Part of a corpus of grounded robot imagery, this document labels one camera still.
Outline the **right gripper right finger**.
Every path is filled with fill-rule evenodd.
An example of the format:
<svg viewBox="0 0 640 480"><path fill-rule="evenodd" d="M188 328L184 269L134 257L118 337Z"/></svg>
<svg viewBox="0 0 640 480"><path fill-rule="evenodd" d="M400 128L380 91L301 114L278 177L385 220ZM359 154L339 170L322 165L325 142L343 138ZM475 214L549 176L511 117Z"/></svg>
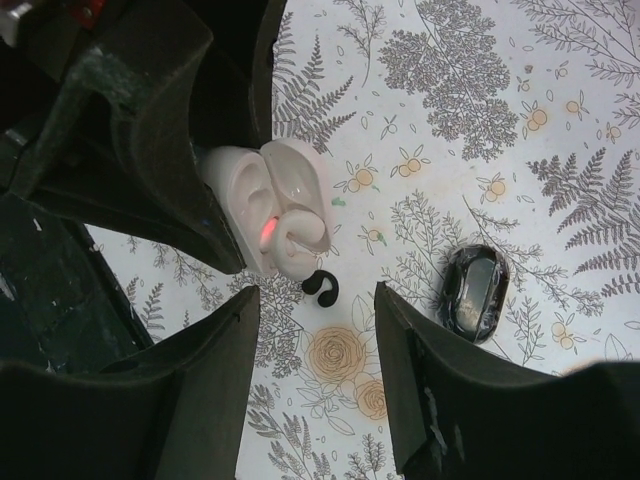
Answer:
<svg viewBox="0 0 640 480"><path fill-rule="evenodd" d="M406 479L635 479L639 366L552 376L503 360L375 290L396 471Z"/></svg>

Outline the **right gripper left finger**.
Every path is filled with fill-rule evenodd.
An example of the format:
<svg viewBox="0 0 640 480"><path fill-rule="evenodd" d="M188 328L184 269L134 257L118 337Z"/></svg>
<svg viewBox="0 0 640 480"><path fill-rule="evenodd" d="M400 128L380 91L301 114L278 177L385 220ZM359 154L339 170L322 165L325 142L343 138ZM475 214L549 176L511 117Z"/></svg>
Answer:
<svg viewBox="0 0 640 480"><path fill-rule="evenodd" d="M1 365L5 479L231 479L244 428L260 292L96 374Z"/></svg>

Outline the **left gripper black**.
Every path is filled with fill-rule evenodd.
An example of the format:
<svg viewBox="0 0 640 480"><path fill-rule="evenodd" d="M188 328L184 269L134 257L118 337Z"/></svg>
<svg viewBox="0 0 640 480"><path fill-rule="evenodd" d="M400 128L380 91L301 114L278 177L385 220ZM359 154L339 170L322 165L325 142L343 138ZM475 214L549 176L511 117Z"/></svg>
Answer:
<svg viewBox="0 0 640 480"><path fill-rule="evenodd" d="M190 9L128 11L77 57L31 141L11 149L2 359L94 372L152 345L74 220L173 246L225 274L244 267L190 136L192 89L212 40Z"/></svg>

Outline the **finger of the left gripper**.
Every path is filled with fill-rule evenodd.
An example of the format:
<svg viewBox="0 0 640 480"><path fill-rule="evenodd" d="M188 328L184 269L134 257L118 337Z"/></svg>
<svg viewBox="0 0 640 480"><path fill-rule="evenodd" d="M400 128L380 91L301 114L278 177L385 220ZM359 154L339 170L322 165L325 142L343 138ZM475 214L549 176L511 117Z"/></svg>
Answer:
<svg viewBox="0 0 640 480"><path fill-rule="evenodd" d="M213 41L190 101L195 145L258 148L272 139L273 47L285 0L191 1Z"/></svg>

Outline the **white earbud charging case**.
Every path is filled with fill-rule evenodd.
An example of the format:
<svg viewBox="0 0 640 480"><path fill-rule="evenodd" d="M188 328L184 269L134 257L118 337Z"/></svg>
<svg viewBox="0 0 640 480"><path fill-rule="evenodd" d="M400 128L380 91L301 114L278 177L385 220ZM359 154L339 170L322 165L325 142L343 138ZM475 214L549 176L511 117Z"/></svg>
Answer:
<svg viewBox="0 0 640 480"><path fill-rule="evenodd" d="M292 210L316 214L326 231L313 256L332 246L334 222L325 159L309 143L279 138L260 149L222 146L201 157L201 179L218 200L246 267L280 273L270 254L278 220Z"/></svg>

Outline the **white earbud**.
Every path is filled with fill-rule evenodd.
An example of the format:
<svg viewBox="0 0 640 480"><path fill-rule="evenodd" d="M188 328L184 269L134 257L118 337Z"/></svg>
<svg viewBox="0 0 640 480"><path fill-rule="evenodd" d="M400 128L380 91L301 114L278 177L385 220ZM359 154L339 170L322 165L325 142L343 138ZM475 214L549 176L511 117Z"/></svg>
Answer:
<svg viewBox="0 0 640 480"><path fill-rule="evenodd" d="M326 231L324 221L303 210L285 213L277 222L271 237L270 254L277 270L294 281L304 281L316 269L314 249Z"/></svg>

